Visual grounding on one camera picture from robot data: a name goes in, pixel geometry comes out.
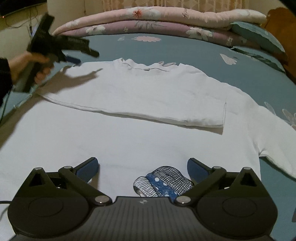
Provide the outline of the person's left hand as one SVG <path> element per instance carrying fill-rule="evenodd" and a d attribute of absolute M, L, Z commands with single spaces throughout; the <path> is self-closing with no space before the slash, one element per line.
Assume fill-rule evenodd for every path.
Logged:
<path fill-rule="evenodd" d="M 13 59 L 8 61 L 11 79 L 13 84 L 15 85 L 19 79 L 20 75 L 24 73 L 25 69 L 27 69 L 30 65 L 34 65 L 35 63 L 45 65 L 35 76 L 34 81 L 36 84 L 40 84 L 45 78 L 51 73 L 51 70 L 54 68 L 54 65 L 48 65 L 50 59 L 39 54 L 39 53 L 30 53 L 25 51 L 24 53 L 14 57 Z"/>

